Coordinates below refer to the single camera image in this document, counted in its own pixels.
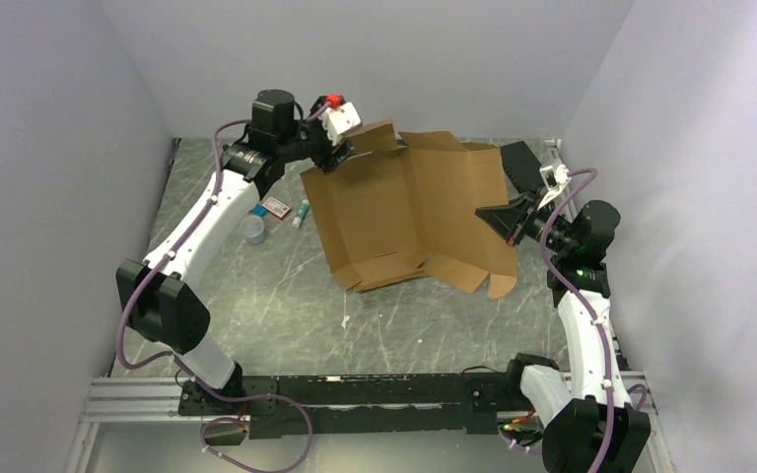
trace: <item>black metal base plate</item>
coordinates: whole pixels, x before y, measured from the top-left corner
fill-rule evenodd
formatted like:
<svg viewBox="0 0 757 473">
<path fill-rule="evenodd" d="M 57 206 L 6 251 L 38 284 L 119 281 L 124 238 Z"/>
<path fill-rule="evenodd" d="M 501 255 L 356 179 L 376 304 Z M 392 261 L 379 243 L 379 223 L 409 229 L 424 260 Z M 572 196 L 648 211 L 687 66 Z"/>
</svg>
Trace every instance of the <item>black metal base plate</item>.
<svg viewBox="0 0 757 473">
<path fill-rule="evenodd" d="M 277 380 L 280 394 L 311 406 L 307 410 L 319 434 L 440 430 L 496 434 L 498 411 L 532 407 L 525 397 L 510 392 L 504 373 L 279 376 Z M 359 407 L 335 408 L 353 404 Z M 283 403 L 273 416 L 251 419 L 251 439 L 305 433 L 301 414 Z"/>
<path fill-rule="evenodd" d="M 254 376 L 242 380 L 245 395 L 275 394 L 277 380 L 273 377 Z M 248 402 L 245 412 L 251 416 L 270 416 L 274 414 L 274 399 L 260 399 Z M 178 415 L 183 417 L 199 416 L 235 416 L 239 413 L 241 404 L 213 402 L 211 396 L 193 381 L 187 381 L 181 391 L 178 403 Z"/>
</svg>

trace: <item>clear plastic cup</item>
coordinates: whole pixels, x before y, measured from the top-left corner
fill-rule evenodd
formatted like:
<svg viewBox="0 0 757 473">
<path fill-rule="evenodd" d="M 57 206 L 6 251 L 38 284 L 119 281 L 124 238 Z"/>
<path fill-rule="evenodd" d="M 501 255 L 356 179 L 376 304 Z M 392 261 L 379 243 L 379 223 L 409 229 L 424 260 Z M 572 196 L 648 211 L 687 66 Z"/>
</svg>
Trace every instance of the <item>clear plastic cup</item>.
<svg viewBox="0 0 757 473">
<path fill-rule="evenodd" d="M 248 214 L 242 217 L 240 230 L 251 244 L 260 244 L 265 241 L 265 222 L 258 215 Z"/>
</svg>

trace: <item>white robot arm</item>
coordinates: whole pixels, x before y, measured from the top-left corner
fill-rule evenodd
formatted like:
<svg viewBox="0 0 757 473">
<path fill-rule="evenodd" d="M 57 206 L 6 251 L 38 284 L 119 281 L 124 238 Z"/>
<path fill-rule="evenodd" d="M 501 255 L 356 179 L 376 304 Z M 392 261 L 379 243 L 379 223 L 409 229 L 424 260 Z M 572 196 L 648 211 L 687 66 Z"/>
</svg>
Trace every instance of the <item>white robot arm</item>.
<svg viewBox="0 0 757 473">
<path fill-rule="evenodd" d="M 165 241 L 142 262 L 126 260 L 117 270 L 126 324 L 227 397 L 243 395 L 241 366 L 210 335 L 210 314 L 195 296 L 205 268 L 239 220 L 283 175 L 286 163 L 311 158 L 332 172 L 352 154 L 346 135 L 361 126 L 356 109 L 340 96 L 320 97 L 306 119 L 295 119 L 295 109 L 303 114 L 288 92 L 259 93 L 245 129 L 247 141 L 243 136 L 223 150 L 224 168 L 213 173 Z M 118 358 L 132 366 L 119 352 Z"/>
<path fill-rule="evenodd" d="M 592 291 L 582 291 L 599 317 L 606 322 L 610 311 L 610 299 Z M 602 343 L 587 310 L 573 293 L 566 293 L 559 301 L 559 317 L 564 324 L 567 346 L 570 353 L 570 369 L 573 374 L 571 388 L 561 372 L 550 367 L 531 365 L 523 369 L 520 390 L 532 402 L 541 423 L 546 427 L 570 402 L 571 399 L 592 397 L 599 404 L 607 405 L 603 387 L 605 361 Z M 608 323 L 602 323 L 608 340 L 611 339 Z M 614 404 L 631 404 L 619 375 L 615 357 L 611 357 Z"/>
</svg>

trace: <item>marble-pattern floor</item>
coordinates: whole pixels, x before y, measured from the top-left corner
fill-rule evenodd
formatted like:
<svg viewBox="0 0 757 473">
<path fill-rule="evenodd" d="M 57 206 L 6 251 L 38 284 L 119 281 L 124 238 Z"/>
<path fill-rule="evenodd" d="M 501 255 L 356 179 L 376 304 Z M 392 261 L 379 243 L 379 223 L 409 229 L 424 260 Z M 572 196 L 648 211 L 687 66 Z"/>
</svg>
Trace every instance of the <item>marble-pattern floor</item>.
<svg viewBox="0 0 757 473">
<path fill-rule="evenodd" d="M 527 143 L 540 156 L 543 142 Z M 150 248 L 170 234 L 204 190 L 212 165 L 209 140 L 181 141 Z M 297 208 L 306 196 L 299 173 L 309 165 L 291 165 L 268 195 Z M 517 285 L 499 301 L 486 297 L 487 283 L 469 295 L 432 278 L 357 294 L 345 292 L 330 276 L 311 210 L 298 230 L 291 219 L 270 215 L 265 224 L 268 239 L 260 245 L 245 242 L 235 229 L 197 290 L 211 312 L 210 332 L 247 374 L 458 372 L 475 365 L 501 371 L 518 352 L 543 355 L 569 369 L 564 328 L 535 241 L 517 248 Z M 124 346 L 130 360 L 157 351 L 132 331 Z M 120 366 L 112 371 L 174 373 L 169 359 L 137 372 Z"/>
</svg>

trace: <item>unfolded cardboard box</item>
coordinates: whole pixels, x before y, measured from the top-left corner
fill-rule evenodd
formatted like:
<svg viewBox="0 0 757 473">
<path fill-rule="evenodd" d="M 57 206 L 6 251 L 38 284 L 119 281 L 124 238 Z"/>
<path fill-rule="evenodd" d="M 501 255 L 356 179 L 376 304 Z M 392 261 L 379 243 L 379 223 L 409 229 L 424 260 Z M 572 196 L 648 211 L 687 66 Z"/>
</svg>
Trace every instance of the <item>unfolded cardboard box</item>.
<svg viewBox="0 0 757 473">
<path fill-rule="evenodd" d="M 508 203 L 500 150 L 447 131 L 399 133 L 389 121 L 350 138 L 356 155 L 331 174 L 301 174 L 332 276 L 367 291 L 433 276 L 472 293 L 491 274 L 489 297 L 517 281 L 517 255 L 480 219 Z"/>
</svg>

